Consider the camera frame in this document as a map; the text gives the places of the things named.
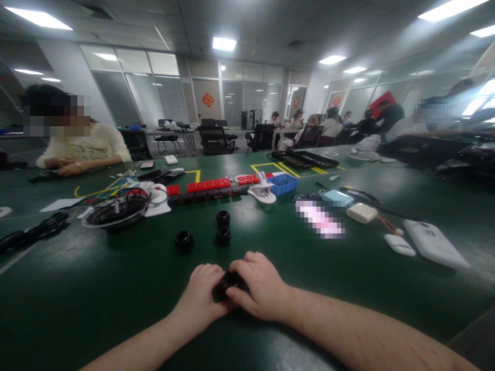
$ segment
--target ceiling vent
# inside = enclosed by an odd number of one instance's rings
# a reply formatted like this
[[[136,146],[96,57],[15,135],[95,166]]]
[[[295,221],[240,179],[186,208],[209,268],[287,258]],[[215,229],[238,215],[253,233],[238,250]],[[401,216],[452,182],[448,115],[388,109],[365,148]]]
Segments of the ceiling vent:
[[[306,42],[305,41],[302,41],[302,40],[292,40],[290,43],[287,44],[287,47],[297,49],[297,48],[300,48],[300,47],[302,47],[304,45],[306,45]]]

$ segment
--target white case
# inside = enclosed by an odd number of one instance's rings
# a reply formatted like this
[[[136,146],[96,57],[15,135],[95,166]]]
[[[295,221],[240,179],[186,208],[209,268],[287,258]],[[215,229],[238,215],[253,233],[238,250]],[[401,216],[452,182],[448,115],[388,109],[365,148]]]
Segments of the white case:
[[[425,258],[454,269],[469,268],[468,262],[434,225],[405,220],[404,227]]]
[[[395,251],[397,254],[406,256],[416,255],[414,249],[402,237],[393,234],[386,234],[385,241],[387,241],[392,250]]]

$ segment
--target light blue box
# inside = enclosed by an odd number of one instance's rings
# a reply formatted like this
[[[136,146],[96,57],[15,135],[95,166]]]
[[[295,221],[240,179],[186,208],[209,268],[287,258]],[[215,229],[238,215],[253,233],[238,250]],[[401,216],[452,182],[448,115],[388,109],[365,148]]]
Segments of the light blue box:
[[[351,196],[347,196],[345,193],[339,192],[337,190],[331,190],[324,193],[321,198],[325,201],[332,203],[332,206],[336,207],[346,207],[354,199]]]

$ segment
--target white wall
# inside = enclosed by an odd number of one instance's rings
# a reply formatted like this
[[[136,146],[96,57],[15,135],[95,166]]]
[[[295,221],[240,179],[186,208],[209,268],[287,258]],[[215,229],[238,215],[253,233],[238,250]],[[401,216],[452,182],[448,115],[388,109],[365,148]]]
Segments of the white wall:
[[[308,117],[314,113],[324,113],[323,101],[325,100],[324,86],[327,85],[328,72],[325,70],[315,70],[311,73],[309,86],[306,90],[303,109],[306,113],[303,115],[305,122]]]
[[[115,125],[79,45],[70,41],[48,39],[37,39],[37,42],[57,77],[62,80],[65,90],[71,94],[89,95],[91,117],[99,122]]]

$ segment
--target black storage tray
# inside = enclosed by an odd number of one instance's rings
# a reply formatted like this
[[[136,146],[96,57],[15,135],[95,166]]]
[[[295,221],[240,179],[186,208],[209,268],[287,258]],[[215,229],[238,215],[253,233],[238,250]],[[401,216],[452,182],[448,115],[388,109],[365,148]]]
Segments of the black storage tray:
[[[340,162],[315,155],[308,151],[276,151],[272,152],[271,156],[277,160],[284,161],[287,165],[296,168],[306,167],[336,167]]]

